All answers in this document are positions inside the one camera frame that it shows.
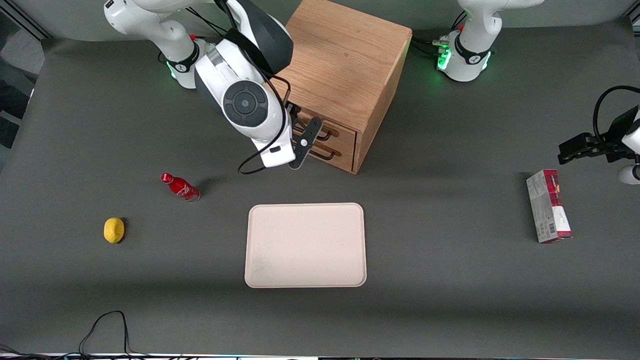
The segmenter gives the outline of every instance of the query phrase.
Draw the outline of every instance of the wooden box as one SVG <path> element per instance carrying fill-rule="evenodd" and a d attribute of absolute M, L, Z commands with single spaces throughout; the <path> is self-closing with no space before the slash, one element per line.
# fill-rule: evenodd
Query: wooden box
<path fill-rule="evenodd" d="M 327 0 L 303 0 L 286 28 L 293 59 L 278 75 L 291 82 L 303 122 L 324 120 L 311 156 L 357 174 L 396 94 L 412 31 Z"/>

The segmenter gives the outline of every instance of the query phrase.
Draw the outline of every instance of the beige plastic tray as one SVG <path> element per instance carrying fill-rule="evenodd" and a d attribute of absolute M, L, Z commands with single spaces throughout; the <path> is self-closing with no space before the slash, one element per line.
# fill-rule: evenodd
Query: beige plastic tray
<path fill-rule="evenodd" d="M 244 264 L 248 286 L 357 287 L 366 279 L 360 205 L 257 205 L 249 212 Z"/>

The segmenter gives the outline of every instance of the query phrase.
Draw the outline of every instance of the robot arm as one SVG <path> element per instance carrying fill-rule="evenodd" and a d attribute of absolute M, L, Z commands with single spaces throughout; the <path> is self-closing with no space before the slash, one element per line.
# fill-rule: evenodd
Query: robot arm
<path fill-rule="evenodd" d="M 464 30 L 455 29 L 440 38 L 451 44 L 438 70 L 456 81 L 472 81 L 486 68 L 491 52 L 489 48 L 502 29 L 501 10 L 524 9 L 543 3 L 544 0 L 458 0 L 466 11 Z"/>
<path fill-rule="evenodd" d="M 627 165 L 618 172 L 618 178 L 625 184 L 640 184 L 640 107 L 634 106 L 613 120 L 609 130 L 598 131 L 598 111 L 605 96 L 615 90 L 640 92 L 632 86 L 614 86 L 605 91 L 596 103 L 594 110 L 594 135 L 581 133 L 560 144 L 558 162 L 564 165 L 580 158 L 594 158 L 605 155 L 607 162 L 622 159 L 635 160 L 635 165 Z"/>
<path fill-rule="evenodd" d="M 146 11 L 133 1 L 109 0 L 103 10 L 111 27 L 118 32 L 151 40 L 168 60 L 178 83 L 185 88 L 195 88 L 193 64 L 204 55 L 203 40 L 193 41 L 181 23 L 165 20 L 170 14 Z"/>
<path fill-rule="evenodd" d="M 170 13 L 212 2 L 130 1 L 152 13 Z M 251 138 L 265 167 L 289 163 L 296 159 L 291 143 L 291 115 L 263 84 L 290 64 L 293 41 L 281 23 L 250 0 L 216 0 L 216 4 L 229 9 L 237 30 L 230 30 L 195 63 L 195 88 L 209 105 L 221 109 L 234 128 Z"/>

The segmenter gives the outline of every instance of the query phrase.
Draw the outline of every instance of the coca-cola bottle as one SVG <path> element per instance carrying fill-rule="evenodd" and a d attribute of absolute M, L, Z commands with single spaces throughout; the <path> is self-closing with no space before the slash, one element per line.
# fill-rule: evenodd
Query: coca-cola bottle
<path fill-rule="evenodd" d="M 171 174 L 165 172 L 160 177 L 162 181 L 169 185 L 169 189 L 179 197 L 182 197 L 187 202 L 196 202 L 200 198 L 200 192 L 191 184 L 181 177 L 174 177 Z"/>

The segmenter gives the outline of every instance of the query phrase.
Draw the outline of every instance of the black metal handle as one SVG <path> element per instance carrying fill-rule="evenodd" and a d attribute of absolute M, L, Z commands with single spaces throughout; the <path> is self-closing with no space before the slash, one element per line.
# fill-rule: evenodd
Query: black metal handle
<path fill-rule="evenodd" d="M 325 141 L 329 140 L 329 138 L 331 137 L 331 135 L 332 135 L 331 130 L 327 130 L 327 131 L 326 131 L 326 135 L 325 135 L 325 136 L 322 136 L 322 137 L 318 136 L 318 137 L 316 138 L 316 140 L 317 140 L 317 141 L 325 142 Z"/>
<path fill-rule="evenodd" d="M 301 129 L 301 128 L 300 128 L 300 127 L 298 127 L 298 126 L 294 126 L 294 127 L 293 127 L 293 129 L 294 129 L 294 130 L 297 130 L 297 131 L 299 131 L 299 132 L 301 132 L 301 133 L 302 133 L 302 132 L 304 132 L 304 129 Z M 324 135 L 324 136 L 318 136 L 318 137 L 316 138 L 316 140 L 317 140 L 317 141 L 325 142 L 325 141 L 329 140 L 329 138 L 331 137 L 331 135 L 333 135 L 333 133 L 331 132 L 331 130 L 327 130 L 327 131 L 326 131 L 326 135 Z"/>
<path fill-rule="evenodd" d="M 333 159 L 333 157 L 335 156 L 335 151 L 332 151 L 332 152 L 331 152 L 331 155 L 329 155 L 329 156 L 324 156 L 324 155 L 322 155 L 322 154 L 318 154 L 317 152 L 315 152 L 315 151 L 313 151 L 313 150 L 309 151 L 309 153 L 310 153 L 311 155 L 315 155 L 315 156 L 317 156 L 318 158 L 321 158 L 321 159 L 326 160 L 326 161 L 329 161 L 329 160 Z"/>

